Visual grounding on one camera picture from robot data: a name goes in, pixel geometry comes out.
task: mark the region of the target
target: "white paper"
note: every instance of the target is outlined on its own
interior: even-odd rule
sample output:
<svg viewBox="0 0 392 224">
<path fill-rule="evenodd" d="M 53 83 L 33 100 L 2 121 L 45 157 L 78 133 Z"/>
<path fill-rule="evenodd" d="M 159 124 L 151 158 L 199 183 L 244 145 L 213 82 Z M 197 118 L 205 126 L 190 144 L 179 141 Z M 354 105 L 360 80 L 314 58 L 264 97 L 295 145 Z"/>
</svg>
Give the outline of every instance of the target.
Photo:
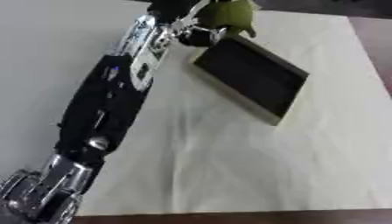
<svg viewBox="0 0 392 224">
<path fill-rule="evenodd" d="M 0 177 L 39 167 L 74 91 L 145 3 L 0 3 Z M 278 127 L 191 73 L 175 45 L 80 215 L 392 205 L 392 105 L 345 17 L 257 12 L 254 40 L 311 73 Z"/>
</svg>

